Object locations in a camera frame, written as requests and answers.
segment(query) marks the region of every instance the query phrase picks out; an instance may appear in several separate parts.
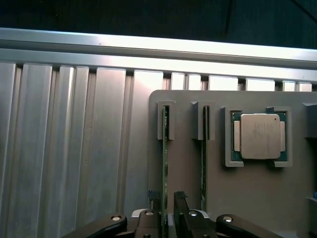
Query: corrugated metal panel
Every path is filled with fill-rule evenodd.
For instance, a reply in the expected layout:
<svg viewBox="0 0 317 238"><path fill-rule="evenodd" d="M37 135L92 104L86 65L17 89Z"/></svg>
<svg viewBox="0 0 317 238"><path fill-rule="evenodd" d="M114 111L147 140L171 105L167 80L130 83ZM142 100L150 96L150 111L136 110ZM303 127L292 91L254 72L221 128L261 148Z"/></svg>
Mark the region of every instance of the corrugated metal panel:
<svg viewBox="0 0 317 238"><path fill-rule="evenodd" d="M0 63L0 75L4 238L57 238L105 214L147 207L150 94L244 90L253 80L12 63Z"/></svg>

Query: metal cpu lid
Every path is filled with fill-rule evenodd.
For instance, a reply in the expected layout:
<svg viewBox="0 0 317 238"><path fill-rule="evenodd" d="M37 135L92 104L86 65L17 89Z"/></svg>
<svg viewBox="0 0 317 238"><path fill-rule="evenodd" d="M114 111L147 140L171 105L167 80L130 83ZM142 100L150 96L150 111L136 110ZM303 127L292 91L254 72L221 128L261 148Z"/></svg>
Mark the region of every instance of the metal cpu lid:
<svg viewBox="0 0 317 238"><path fill-rule="evenodd" d="M242 114L240 123L242 158L262 160L280 157L280 118L277 114Z"/></svg>

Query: gray plastic bracket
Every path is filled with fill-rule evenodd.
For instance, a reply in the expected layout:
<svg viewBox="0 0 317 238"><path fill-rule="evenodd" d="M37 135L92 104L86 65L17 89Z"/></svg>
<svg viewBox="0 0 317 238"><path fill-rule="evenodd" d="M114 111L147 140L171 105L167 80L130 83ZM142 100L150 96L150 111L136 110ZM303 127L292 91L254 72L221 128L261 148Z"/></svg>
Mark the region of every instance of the gray plastic bracket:
<svg viewBox="0 0 317 238"><path fill-rule="evenodd" d="M307 198L309 206L310 232L317 236L317 199Z"/></svg>
<svg viewBox="0 0 317 238"><path fill-rule="evenodd" d="M212 101L192 102L194 110L193 136L195 140L204 139L204 107L209 107L208 140L214 140L214 105Z"/></svg>
<svg viewBox="0 0 317 238"><path fill-rule="evenodd" d="M317 104L305 104L307 112L307 127L306 136L307 139L317 139Z"/></svg>
<svg viewBox="0 0 317 238"><path fill-rule="evenodd" d="M291 167L293 165L293 132L292 132L292 111L290 107L267 107L267 113L286 113L286 148L287 161L273 161L277 168Z"/></svg>
<svg viewBox="0 0 317 238"><path fill-rule="evenodd" d="M168 114L168 139L175 139L175 101L159 101L158 102L158 140L163 140L163 107L169 107Z"/></svg>
<svg viewBox="0 0 317 238"><path fill-rule="evenodd" d="M243 167L243 161L233 161L232 160L232 123L231 123L231 113L242 112L240 108L234 107L223 107L222 110L222 123L223 125L223 145L224 145L224 165L226 167Z"/></svg>

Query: cpu holder slot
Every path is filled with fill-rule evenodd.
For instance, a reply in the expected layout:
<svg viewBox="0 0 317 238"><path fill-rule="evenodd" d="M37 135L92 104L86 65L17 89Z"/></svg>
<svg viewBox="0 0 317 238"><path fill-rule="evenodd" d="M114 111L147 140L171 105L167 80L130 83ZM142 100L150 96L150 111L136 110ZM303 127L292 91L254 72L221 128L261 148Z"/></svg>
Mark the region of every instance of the cpu holder slot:
<svg viewBox="0 0 317 238"><path fill-rule="evenodd" d="M225 109L227 167L243 167L247 160L266 160L275 167L292 165L291 111L287 107L268 107L263 113Z"/></svg>

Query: dark background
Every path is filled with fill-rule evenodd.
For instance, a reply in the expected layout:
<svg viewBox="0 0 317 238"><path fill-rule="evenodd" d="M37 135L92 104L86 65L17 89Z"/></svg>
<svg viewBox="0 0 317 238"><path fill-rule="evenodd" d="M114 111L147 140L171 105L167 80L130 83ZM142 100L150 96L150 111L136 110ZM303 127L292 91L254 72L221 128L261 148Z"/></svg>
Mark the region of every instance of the dark background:
<svg viewBox="0 0 317 238"><path fill-rule="evenodd" d="M230 1L0 0L0 27L317 49L317 0Z"/></svg>

